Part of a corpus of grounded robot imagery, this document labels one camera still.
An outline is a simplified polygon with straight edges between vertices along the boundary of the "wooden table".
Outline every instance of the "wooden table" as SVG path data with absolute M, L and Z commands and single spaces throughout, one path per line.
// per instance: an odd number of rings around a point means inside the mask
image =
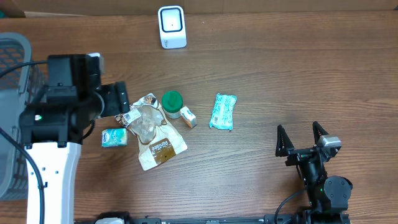
M 354 184 L 353 223 L 398 218 L 398 13 L 303 12 L 186 16 L 188 46 L 164 50 L 156 16 L 1 19 L 34 58 L 101 52 L 103 83 L 126 81 L 131 102 L 177 90 L 197 115 L 171 121 L 188 150 L 143 171 L 136 138 L 101 148 L 98 120 L 84 141 L 75 217 L 128 210 L 134 217 L 249 217 L 274 213 L 303 187 L 275 157 L 277 125 L 296 148 L 313 144 L 312 121 L 343 141 L 325 166 Z M 234 129 L 209 129 L 217 93 L 234 94 Z M 306 195 L 282 213 L 308 205 Z M 26 201 L 0 202 L 0 223 L 24 223 Z

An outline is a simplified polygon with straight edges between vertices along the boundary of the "green cap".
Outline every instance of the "green cap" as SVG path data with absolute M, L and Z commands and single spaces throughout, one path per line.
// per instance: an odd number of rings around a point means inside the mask
M 182 96 L 177 91 L 168 91 L 162 97 L 163 109 L 169 113 L 179 112 L 182 108 Z

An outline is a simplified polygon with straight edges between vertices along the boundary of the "light blue plastic packet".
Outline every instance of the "light blue plastic packet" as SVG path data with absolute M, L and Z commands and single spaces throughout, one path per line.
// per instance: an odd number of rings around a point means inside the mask
M 210 127 L 214 126 L 221 130 L 232 130 L 232 114 L 234 112 L 235 103 L 236 96 L 217 93 L 216 102 L 211 115 Z
M 127 146 L 127 129 L 106 129 L 102 131 L 102 147 Z

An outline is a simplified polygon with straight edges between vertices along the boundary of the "gray plastic crate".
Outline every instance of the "gray plastic crate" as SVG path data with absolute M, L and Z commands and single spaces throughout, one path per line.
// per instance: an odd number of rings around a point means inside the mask
M 29 41 L 17 33 L 0 34 L 0 71 L 32 60 Z M 46 78 L 38 66 L 25 66 L 0 79 L 0 127 L 20 140 L 19 115 L 29 104 Z M 0 200 L 27 198 L 25 158 L 0 136 Z

